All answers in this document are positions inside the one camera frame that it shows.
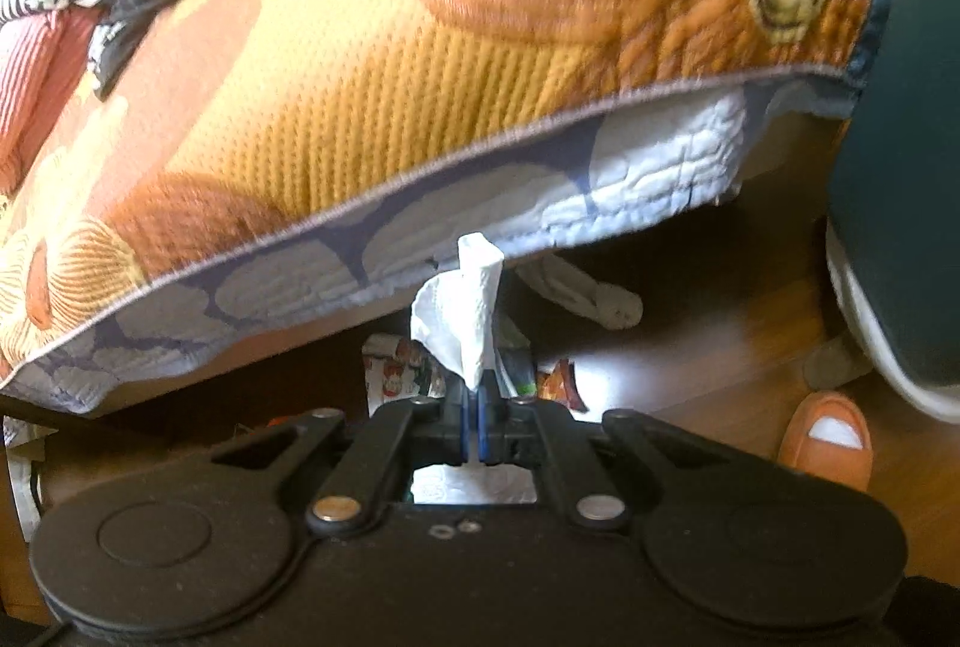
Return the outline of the christmas pattern snack wrapper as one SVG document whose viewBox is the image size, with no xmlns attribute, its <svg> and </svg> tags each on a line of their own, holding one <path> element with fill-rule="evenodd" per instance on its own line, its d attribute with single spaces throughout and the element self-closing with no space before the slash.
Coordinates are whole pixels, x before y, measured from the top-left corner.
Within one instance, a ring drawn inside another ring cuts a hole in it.
<svg viewBox="0 0 960 647">
<path fill-rule="evenodd" d="M 363 343 L 361 356 L 370 415 L 384 403 L 413 397 L 442 399 L 446 393 L 443 366 L 420 342 L 374 333 Z"/>
</svg>

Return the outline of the red striped pillow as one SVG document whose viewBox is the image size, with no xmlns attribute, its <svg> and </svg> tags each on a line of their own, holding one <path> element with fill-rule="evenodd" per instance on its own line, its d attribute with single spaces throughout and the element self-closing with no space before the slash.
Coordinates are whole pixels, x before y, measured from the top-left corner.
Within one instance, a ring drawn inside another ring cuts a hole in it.
<svg viewBox="0 0 960 647">
<path fill-rule="evenodd" d="M 68 7 L 2 26 L 2 193 L 13 195 L 86 68 L 96 8 Z"/>
</svg>

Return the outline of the dark teal trash bin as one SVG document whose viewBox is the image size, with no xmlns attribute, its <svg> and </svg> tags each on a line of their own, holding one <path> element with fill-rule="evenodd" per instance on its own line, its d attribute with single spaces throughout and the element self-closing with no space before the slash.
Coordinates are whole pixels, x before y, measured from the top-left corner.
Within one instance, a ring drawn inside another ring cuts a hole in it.
<svg viewBox="0 0 960 647">
<path fill-rule="evenodd" d="M 833 167 L 827 263 L 866 360 L 958 420 L 958 0 L 893 0 Z"/>
</svg>

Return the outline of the green white wrapper on floor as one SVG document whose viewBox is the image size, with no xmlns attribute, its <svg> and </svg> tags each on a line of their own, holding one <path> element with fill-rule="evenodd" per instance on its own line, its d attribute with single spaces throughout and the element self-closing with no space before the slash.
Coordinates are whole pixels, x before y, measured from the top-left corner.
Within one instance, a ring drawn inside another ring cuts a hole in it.
<svg viewBox="0 0 960 647">
<path fill-rule="evenodd" d="M 535 397 L 535 371 L 532 345 L 529 338 L 505 314 L 498 314 L 493 322 L 494 374 L 503 397 Z"/>
</svg>

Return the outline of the orange snack wrapper on floor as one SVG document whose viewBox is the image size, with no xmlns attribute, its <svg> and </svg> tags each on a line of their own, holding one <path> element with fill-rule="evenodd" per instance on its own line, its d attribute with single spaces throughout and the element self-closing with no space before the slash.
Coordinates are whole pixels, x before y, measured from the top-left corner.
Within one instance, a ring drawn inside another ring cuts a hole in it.
<svg viewBox="0 0 960 647">
<path fill-rule="evenodd" d="M 537 397 L 561 403 L 574 413 L 587 413 L 586 402 L 579 395 L 574 364 L 568 358 L 556 361 L 550 371 L 537 372 Z"/>
</svg>

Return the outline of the white tissue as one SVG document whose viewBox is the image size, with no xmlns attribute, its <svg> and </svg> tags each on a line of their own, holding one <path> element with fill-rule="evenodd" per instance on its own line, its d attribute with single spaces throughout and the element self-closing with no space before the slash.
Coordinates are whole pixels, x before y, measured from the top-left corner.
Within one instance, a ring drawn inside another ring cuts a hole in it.
<svg viewBox="0 0 960 647">
<path fill-rule="evenodd" d="M 519 466 L 483 462 L 487 441 L 480 431 L 493 372 L 493 312 L 505 254 L 480 232 L 457 241 L 459 265 L 430 278 L 418 289 L 410 315 L 412 338 L 459 382 L 457 465 L 433 465 L 413 473 L 416 504 L 521 505 L 537 501 L 529 471 Z"/>
</svg>

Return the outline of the orange floral bed quilt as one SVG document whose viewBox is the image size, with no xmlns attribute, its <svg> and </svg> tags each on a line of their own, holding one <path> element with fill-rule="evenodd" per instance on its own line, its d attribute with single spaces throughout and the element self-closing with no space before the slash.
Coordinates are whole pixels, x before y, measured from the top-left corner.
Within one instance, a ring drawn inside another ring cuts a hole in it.
<svg viewBox="0 0 960 647">
<path fill-rule="evenodd" d="M 107 96 L 44 62 L 3 153 L 2 392 L 86 415 L 242 340 L 721 197 L 844 119 L 892 0 L 179 0 Z"/>
</svg>

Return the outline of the white sock under bed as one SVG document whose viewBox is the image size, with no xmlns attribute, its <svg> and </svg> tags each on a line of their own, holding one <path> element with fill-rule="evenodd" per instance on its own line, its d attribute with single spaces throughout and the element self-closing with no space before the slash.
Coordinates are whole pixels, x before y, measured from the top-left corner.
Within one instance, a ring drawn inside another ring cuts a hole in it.
<svg viewBox="0 0 960 647">
<path fill-rule="evenodd" d="M 605 330 L 628 330 L 643 318 L 640 296 L 618 284 L 597 281 L 556 254 L 545 254 L 514 268 L 517 278 L 545 301 L 563 307 Z"/>
</svg>

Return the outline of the orange right slipper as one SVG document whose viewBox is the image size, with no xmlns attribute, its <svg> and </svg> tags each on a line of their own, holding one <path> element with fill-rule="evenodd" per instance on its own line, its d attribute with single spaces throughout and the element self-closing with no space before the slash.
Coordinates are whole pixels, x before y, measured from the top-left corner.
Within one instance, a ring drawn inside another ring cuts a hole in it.
<svg viewBox="0 0 960 647">
<path fill-rule="evenodd" d="M 874 446 L 866 416 L 843 393 L 811 393 L 794 411 L 776 461 L 866 493 L 874 470 Z"/>
</svg>

